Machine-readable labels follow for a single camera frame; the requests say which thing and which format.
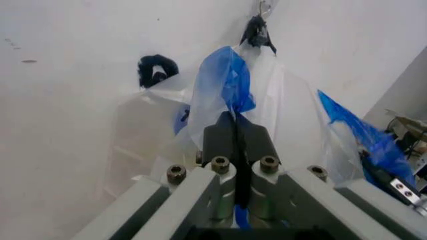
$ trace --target wire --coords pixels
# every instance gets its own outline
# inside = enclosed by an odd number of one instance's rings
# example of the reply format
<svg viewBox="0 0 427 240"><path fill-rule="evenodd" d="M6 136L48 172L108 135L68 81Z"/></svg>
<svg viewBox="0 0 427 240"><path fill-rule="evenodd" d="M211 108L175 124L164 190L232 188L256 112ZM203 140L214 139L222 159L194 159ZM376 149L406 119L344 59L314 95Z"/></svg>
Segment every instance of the wire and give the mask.
<svg viewBox="0 0 427 240"><path fill-rule="evenodd" d="M259 1L259 15L261 16L263 12L261 11L261 4L263 4L264 1Z"/></svg>

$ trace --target white surface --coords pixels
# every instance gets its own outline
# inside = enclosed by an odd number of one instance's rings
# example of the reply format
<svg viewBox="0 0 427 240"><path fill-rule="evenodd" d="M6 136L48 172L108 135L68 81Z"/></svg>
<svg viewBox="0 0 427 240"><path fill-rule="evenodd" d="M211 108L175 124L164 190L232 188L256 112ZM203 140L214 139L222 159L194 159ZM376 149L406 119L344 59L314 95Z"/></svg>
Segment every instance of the white surface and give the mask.
<svg viewBox="0 0 427 240"><path fill-rule="evenodd" d="M427 45L425 0L282 0L267 23L285 66L360 118Z"/></svg>
<svg viewBox="0 0 427 240"><path fill-rule="evenodd" d="M425 47L426 4L281 1L269 30L290 71L363 116ZM199 64L240 40L251 9L246 0L3 0L0 239L67 239L93 219L111 201L99 190L117 106L138 92L138 59Z"/></svg>
<svg viewBox="0 0 427 240"><path fill-rule="evenodd" d="M413 60L381 99L369 110L364 119L385 129L394 118L386 109L415 120L427 118L427 47Z"/></svg>

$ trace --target blue plastic bag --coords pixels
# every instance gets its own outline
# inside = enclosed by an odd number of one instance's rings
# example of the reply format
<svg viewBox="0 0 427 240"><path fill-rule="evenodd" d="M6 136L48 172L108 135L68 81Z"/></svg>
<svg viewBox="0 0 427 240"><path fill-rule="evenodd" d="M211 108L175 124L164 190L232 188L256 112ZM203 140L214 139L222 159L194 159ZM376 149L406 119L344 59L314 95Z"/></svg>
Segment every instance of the blue plastic bag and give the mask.
<svg viewBox="0 0 427 240"><path fill-rule="evenodd" d="M199 149L205 127L215 124L222 112L243 113L255 108L250 84L245 61L231 47L222 47L203 60L194 83L187 126Z"/></svg>
<svg viewBox="0 0 427 240"><path fill-rule="evenodd" d="M369 160L372 164L382 167L415 186L415 178L412 175L409 163L389 135L360 120L322 91L318 90L317 94L330 118L329 124L333 124L335 121L345 123L350 127L357 141L369 151ZM365 176L368 181L373 183L368 175L365 174Z"/></svg>

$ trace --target bolt head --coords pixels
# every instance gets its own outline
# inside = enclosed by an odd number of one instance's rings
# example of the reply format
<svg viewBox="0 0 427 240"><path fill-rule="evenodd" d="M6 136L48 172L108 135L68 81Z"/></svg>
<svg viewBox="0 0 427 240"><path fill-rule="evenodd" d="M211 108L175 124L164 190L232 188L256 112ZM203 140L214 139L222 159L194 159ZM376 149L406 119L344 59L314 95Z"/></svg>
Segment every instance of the bolt head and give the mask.
<svg viewBox="0 0 427 240"><path fill-rule="evenodd" d="M178 185L186 178L187 170L183 165L174 164L167 169L166 176L170 184Z"/></svg>
<svg viewBox="0 0 427 240"><path fill-rule="evenodd" d="M210 161L210 168L217 174L226 174L229 172L230 160L225 156L216 156Z"/></svg>
<svg viewBox="0 0 427 240"><path fill-rule="evenodd" d="M263 156L259 166L264 173L273 174L279 169L279 159L274 156Z"/></svg>

